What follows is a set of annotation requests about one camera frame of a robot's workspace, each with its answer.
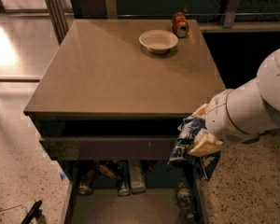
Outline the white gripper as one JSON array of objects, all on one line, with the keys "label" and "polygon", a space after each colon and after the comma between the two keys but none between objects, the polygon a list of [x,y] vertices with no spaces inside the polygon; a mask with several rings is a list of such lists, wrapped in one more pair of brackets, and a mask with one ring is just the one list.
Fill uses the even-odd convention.
[{"label": "white gripper", "polygon": [[228,113],[227,100],[232,89],[227,89],[212,98],[209,104],[201,105],[192,113],[194,117],[205,115],[205,127],[194,138],[187,153],[202,157],[216,153],[225,144],[254,143],[259,140],[258,134],[249,134],[237,128]]}]

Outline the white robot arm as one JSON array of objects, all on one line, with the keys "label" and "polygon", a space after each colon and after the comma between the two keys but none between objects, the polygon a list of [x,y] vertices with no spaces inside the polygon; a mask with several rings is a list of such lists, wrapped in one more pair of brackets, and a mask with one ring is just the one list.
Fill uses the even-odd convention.
[{"label": "white robot arm", "polygon": [[253,142],[262,133],[280,129],[280,49],[262,62],[254,79],[214,96],[197,113],[204,117],[206,129],[188,148],[188,154],[196,157],[227,144]]}]

